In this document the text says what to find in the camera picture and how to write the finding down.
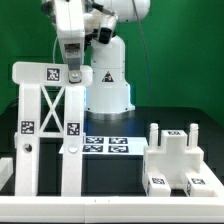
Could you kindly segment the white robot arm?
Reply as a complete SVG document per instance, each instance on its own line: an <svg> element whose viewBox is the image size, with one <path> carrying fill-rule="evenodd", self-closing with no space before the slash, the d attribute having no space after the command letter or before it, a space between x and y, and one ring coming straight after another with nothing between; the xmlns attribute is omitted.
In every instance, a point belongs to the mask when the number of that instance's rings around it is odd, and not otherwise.
<svg viewBox="0 0 224 224"><path fill-rule="evenodd" d="M125 79L125 43L116 34L119 22L140 21L150 0L41 0L41 11L57 32L62 58L73 83L84 79L81 66L91 50L92 84L86 89L89 117L115 120L130 116L131 87Z"/></svg>

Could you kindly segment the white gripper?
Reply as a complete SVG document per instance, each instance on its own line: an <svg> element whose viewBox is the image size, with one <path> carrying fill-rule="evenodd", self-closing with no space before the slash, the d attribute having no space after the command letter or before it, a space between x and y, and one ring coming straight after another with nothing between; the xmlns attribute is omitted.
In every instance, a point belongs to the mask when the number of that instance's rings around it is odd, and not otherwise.
<svg viewBox="0 0 224 224"><path fill-rule="evenodd" d="M70 83L80 83L84 62L84 12L82 0L54 0L56 30Z"/></svg>

